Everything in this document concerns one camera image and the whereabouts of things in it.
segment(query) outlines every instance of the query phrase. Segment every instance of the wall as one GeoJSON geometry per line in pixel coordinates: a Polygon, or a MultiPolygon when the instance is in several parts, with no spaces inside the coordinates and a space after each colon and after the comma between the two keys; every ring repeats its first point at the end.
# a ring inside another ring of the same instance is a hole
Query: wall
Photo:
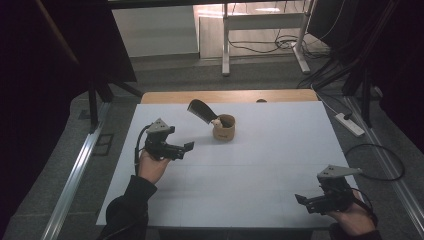
{"type": "Polygon", "coordinates": [[[113,10],[130,57],[198,53],[193,6],[113,10]]]}

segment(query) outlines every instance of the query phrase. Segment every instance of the human hand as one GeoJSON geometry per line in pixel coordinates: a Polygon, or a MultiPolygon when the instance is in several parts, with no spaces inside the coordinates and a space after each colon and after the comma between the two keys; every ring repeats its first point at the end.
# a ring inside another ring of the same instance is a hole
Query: human hand
{"type": "MultiPolygon", "coordinates": [[[[353,194],[359,199],[357,191],[353,190],[353,194]]],[[[346,211],[331,211],[326,214],[339,222],[340,227],[349,236],[359,236],[375,230],[374,222],[368,212],[356,203],[352,203],[346,211]]]]}
{"type": "Polygon", "coordinates": [[[156,184],[165,172],[171,159],[155,160],[146,150],[143,150],[139,159],[138,176],[156,184]]]}

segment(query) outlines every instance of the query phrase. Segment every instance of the metal frame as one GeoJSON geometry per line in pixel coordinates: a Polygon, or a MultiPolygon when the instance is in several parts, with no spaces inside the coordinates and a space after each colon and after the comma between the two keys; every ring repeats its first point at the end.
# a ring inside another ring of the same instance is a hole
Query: metal frame
{"type": "Polygon", "coordinates": [[[56,203],[56,207],[47,223],[46,229],[44,230],[41,239],[57,239],[59,232],[62,229],[63,223],[65,222],[66,215],[68,214],[69,208],[71,207],[75,193],[78,189],[81,178],[84,174],[87,162],[90,158],[91,152],[99,138],[100,132],[102,131],[103,124],[106,120],[106,114],[109,110],[110,103],[102,103],[99,110],[99,122],[97,129],[88,134],[81,151],[75,161],[74,167],[66,181],[65,187],[62,190],[62,194],[56,203]]]}
{"type": "Polygon", "coordinates": [[[285,13],[285,14],[260,14],[228,16],[228,4],[224,4],[224,46],[222,51],[222,75],[230,75],[230,48],[229,34],[231,30],[251,30],[251,29],[289,29],[300,28],[296,43],[292,43],[293,53],[299,63],[303,74],[309,74],[308,63],[302,54],[302,42],[306,33],[306,28],[311,16],[314,0],[310,1],[308,10],[305,13],[285,13]]]}

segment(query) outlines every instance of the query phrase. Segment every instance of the wooden table edge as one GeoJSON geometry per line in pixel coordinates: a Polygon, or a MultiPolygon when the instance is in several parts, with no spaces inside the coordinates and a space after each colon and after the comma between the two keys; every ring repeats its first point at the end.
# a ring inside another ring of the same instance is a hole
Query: wooden table edge
{"type": "Polygon", "coordinates": [[[183,92],[147,92],[143,95],[143,104],[190,103],[200,99],[206,103],[249,103],[263,99],[267,102],[318,101],[311,89],[282,90],[224,90],[224,91],[183,91],[183,92]]]}

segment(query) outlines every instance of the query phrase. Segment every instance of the black sleeve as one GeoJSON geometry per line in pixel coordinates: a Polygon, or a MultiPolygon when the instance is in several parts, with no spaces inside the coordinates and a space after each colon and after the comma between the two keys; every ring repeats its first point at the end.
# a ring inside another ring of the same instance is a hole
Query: black sleeve
{"type": "Polygon", "coordinates": [[[378,230],[363,234],[360,236],[351,237],[340,227],[338,223],[331,224],[330,226],[331,240],[382,240],[378,230]]]}
{"type": "Polygon", "coordinates": [[[147,201],[156,190],[146,179],[131,176],[125,194],[108,205],[106,226],[97,239],[145,239],[149,221],[147,201]]]}

